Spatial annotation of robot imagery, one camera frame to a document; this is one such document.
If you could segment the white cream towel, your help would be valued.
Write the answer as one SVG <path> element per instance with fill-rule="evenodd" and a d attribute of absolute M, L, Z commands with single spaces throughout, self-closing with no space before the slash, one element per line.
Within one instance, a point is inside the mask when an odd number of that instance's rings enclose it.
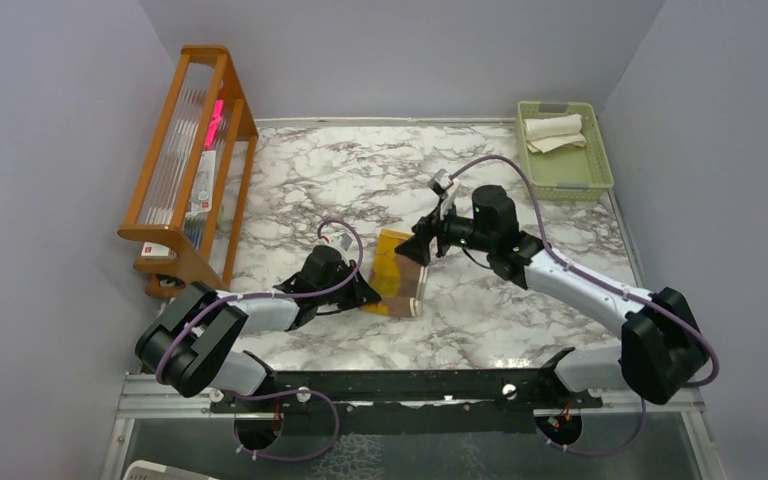
<path fill-rule="evenodd" d="M 530 153 L 549 153 L 567 146 L 583 148 L 587 144 L 582 133 L 581 114 L 524 119 L 523 127 L 526 147 Z"/>

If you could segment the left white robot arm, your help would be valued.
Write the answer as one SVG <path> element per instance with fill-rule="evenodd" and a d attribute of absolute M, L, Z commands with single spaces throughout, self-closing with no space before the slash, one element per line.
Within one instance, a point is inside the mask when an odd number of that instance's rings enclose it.
<path fill-rule="evenodd" d="M 264 292 L 214 290 L 194 282 L 142 333 L 135 355 L 158 383 L 189 398 L 207 388 L 235 392 L 258 411 L 273 401 L 271 367 L 256 355 L 233 352 L 237 339 L 298 329 L 316 316 L 379 302 L 358 263 L 332 246 L 317 245 L 301 269 Z"/>

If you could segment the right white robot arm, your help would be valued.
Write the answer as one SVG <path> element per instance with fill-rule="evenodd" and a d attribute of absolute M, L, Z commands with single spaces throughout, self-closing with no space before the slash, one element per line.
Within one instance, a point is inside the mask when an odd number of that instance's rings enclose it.
<path fill-rule="evenodd" d="M 596 321 L 620 341 L 616 347 L 572 350 L 537 380 L 539 398 L 560 407 L 590 389 L 629 389 L 664 405 L 708 362 L 684 296 L 630 287 L 584 268 L 521 230 L 516 205 L 498 185 L 472 194 L 472 215 L 458 215 L 443 195 L 412 228 L 397 255 L 427 266 L 458 247 L 485 254 L 499 278 L 552 297 Z"/>

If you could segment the yellow brown towel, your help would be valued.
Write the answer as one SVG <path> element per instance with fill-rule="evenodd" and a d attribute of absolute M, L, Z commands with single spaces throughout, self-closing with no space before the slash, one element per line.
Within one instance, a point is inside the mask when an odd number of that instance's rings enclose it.
<path fill-rule="evenodd" d="M 421 315 L 427 269 L 395 252 L 409 233 L 383 228 L 377 238 L 368 284 L 381 299 L 361 311 L 394 318 Z"/>

